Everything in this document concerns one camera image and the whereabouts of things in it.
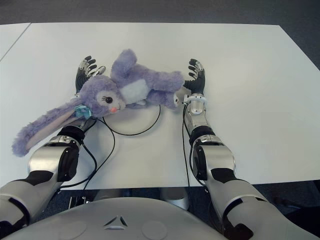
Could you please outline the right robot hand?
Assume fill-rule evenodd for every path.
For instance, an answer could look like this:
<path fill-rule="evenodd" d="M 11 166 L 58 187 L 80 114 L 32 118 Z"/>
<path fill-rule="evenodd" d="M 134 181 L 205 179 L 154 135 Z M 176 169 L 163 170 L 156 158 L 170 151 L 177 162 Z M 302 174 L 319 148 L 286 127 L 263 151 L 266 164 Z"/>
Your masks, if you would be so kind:
<path fill-rule="evenodd" d="M 192 94 L 204 95 L 206 83 L 204 67 L 198 60 L 191 58 L 188 69 L 190 70 L 188 75 L 192 77 L 192 80 L 186 80 L 183 86 L 190 90 Z"/>

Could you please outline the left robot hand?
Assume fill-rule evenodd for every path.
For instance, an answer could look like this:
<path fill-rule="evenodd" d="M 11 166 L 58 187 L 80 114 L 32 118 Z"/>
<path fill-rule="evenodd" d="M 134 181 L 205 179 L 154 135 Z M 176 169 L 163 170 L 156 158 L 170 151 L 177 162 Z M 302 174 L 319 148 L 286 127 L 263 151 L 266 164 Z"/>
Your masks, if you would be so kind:
<path fill-rule="evenodd" d="M 91 55 L 86 56 L 79 64 L 75 77 L 75 94 L 78 94 L 85 82 L 91 77 L 102 75 L 106 71 L 105 66 L 98 67 L 96 60 Z"/>

